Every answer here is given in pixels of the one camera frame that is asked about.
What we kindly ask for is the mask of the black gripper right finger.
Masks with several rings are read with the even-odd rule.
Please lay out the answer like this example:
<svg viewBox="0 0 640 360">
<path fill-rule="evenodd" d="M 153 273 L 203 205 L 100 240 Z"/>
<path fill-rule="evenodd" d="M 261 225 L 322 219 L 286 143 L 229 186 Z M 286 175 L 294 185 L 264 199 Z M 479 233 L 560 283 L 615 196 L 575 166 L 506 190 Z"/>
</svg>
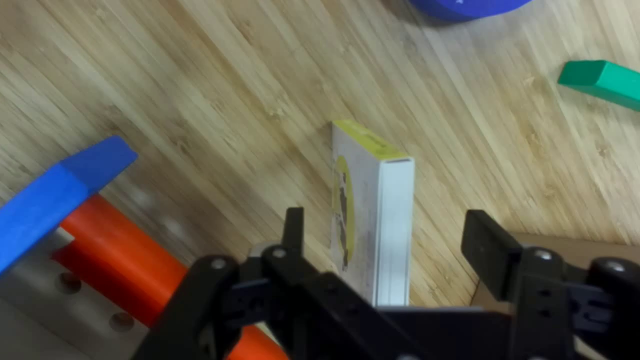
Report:
<svg viewBox="0 0 640 360">
<path fill-rule="evenodd" d="M 461 254 L 495 300 L 511 306 L 510 360 L 573 360 L 570 290 L 551 251 L 524 249 L 488 212 L 467 210 Z"/>
</svg>

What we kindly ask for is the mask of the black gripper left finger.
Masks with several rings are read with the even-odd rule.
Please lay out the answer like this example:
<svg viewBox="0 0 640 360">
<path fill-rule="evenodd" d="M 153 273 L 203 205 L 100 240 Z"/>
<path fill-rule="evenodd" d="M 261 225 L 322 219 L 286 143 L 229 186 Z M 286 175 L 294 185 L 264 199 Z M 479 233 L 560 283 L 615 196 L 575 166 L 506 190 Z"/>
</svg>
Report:
<svg viewBox="0 0 640 360">
<path fill-rule="evenodd" d="M 372 360 L 369 306 L 333 273 L 316 271 L 302 249 L 303 210 L 288 208 L 282 240 L 261 254 L 276 288 L 267 329 L 291 360 Z"/>
</svg>

